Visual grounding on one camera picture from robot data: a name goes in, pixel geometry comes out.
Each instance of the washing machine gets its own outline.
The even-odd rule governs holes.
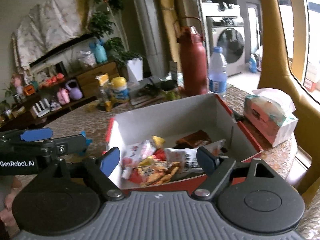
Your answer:
[[[222,47],[228,76],[245,70],[244,22],[242,17],[207,17],[210,48]]]

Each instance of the pink toy watering can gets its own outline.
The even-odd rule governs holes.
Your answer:
[[[70,102],[68,91],[65,88],[60,88],[57,93],[57,98],[60,104],[65,105]]]
[[[66,83],[66,89],[69,91],[69,96],[73,100],[79,100],[83,97],[82,92],[75,79],[72,79]]]

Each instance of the thermos handle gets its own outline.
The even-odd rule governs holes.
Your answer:
[[[190,19],[196,19],[196,20],[198,20],[198,21],[200,22],[200,26],[201,26],[201,38],[202,38],[202,41],[203,41],[203,40],[204,40],[204,39],[203,39],[204,32],[203,32],[202,20],[201,20],[200,18],[198,18],[198,17],[193,17],[193,16],[183,17],[181,20],[183,20],[183,19],[188,19],[188,18],[190,18]],[[178,39],[178,38],[179,38],[179,37],[178,37],[179,30],[178,30],[178,28],[177,28],[177,24],[176,24],[177,22],[178,22],[178,20],[176,20],[176,21],[173,23],[173,27],[174,27],[174,32],[175,32],[175,34],[176,34],[176,38]]]
[[[66,89],[71,90],[71,88],[69,87],[69,84],[72,83],[72,82],[75,82],[76,83],[76,87],[79,88],[78,82],[75,79],[71,79],[65,84]]]

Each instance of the drawer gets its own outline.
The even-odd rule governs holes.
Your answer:
[[[81,88],[83,86],[91,84],[91,83],[97,83],[96,76],[102,75],[107,73],[109,75],[109,79],[113,79],[114,77],[118,77],[118,69],[115,62],[111,62],[105,65],[102,65],[100,67],[96,67],[92,70],[87,71],[86,73],[83,73],[79,76],[77,76],[77,80]]]
[[[82,86],[81,90],[85,98],[97,96],[99,93],[99,83],[96,80],[95,82]]]

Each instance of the tissue box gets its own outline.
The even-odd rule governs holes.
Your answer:
[[[278,144],[286,141],[292,135],[296,128],[298,119],[290,114],[283,118],[283,121],[274,120],[265,111],[253,102],[257,98],[254,95],[248,95],[244,101],[244,116],[259,130],[260,133],[276,147]]]

